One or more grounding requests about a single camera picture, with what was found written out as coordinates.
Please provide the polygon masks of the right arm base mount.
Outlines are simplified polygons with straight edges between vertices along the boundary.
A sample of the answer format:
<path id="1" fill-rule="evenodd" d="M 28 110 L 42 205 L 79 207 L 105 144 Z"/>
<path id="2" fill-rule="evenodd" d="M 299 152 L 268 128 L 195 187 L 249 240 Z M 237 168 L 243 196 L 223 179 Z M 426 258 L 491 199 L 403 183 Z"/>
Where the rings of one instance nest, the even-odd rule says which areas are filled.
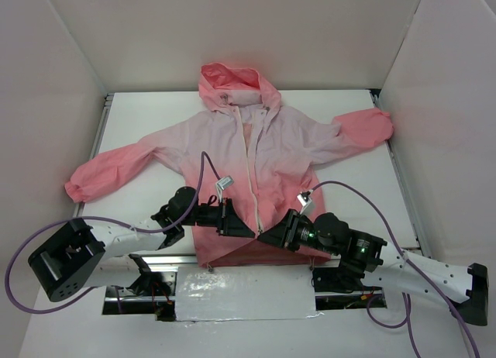
<path id="1" fill-rule="evenodd" d="M 364 286 L 360 279 L 347 277 L 337 267 L 315 267 L 311 284 L 317 311 L 385 308 L 380 287 Z"/>

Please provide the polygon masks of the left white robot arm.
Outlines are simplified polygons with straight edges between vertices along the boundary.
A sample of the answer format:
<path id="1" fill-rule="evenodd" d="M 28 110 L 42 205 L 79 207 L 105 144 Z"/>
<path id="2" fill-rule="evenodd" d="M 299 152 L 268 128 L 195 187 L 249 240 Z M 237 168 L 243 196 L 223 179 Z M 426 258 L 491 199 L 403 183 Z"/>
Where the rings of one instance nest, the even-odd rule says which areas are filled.
<path id="1" fill-rule="evenodd" d="M 139 255 L 169 248 L 184 238 L 187 226 L 213 228 L 219 236 L 254 238 L 229 198 L 211 196 L 199 203 L 192 187 L 175 195 L 141 224 L 145 232 L 112 225 L 89 225 L 75 218 L 31 253 L 28 264 L 52 302 L 68 299 L 84 287 L 118 286 L 147 293 L 165 282 Z"/>

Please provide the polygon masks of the pink gradient hooded jacket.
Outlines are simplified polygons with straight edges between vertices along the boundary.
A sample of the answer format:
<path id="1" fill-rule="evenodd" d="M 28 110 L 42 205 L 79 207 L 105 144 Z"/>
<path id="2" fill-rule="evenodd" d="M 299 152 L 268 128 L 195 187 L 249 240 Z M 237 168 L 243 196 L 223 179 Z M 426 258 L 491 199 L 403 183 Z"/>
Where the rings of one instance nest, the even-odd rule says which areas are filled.
<path id="1" fill-rule="evenodd" d="M 202 201 L 214 195 L 219 178 L 231 177 L 226 194 L 258 234 L 316 186 L 315 165 L 372 150 L 394 132 L 389 114 L 378 108 L 317 122 L 284 105 L 280 92 L 250 68 L 207 64 L 198 90 L 203 111 L 82 164 L 65 184 L 69 197 L 89 202 L 110 194 L 156 160 L 199 186 Z"/>

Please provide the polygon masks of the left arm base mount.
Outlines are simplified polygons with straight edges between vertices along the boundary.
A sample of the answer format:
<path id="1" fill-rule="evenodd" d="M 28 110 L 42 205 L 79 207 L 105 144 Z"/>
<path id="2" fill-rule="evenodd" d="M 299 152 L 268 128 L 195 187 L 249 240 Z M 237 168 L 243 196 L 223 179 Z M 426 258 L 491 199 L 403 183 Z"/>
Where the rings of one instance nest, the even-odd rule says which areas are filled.
<path id="1" fill-rule="evenodd" d="M 137 274 L 129 285 L 111 285 L 105 290 L 103 315 L 152 315 L 160 322 L 174 322 L 176 271 L 154 271 L 139 255 L 129 256 Z"/>

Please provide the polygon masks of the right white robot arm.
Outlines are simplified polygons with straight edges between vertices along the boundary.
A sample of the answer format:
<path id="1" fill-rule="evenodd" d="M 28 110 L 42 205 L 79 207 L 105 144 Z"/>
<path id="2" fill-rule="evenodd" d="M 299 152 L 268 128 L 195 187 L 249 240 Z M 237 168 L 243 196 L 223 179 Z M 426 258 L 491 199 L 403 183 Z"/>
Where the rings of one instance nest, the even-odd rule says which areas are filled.
<path id="1" fill-rule="evenodd" d="M 450 301 L 453 317 L 470 325 L 488 324 L 488 274 L 479 263 L 462 267 L 399 251 L 381 237 L 351 229 L 332 213 L 311 221 L 290 210 L 257 239 L 292 252 L 313 249 L 337 256 L 339 263 L 330 272 L 345 289 L 391 289 L 434 302 Z"/>

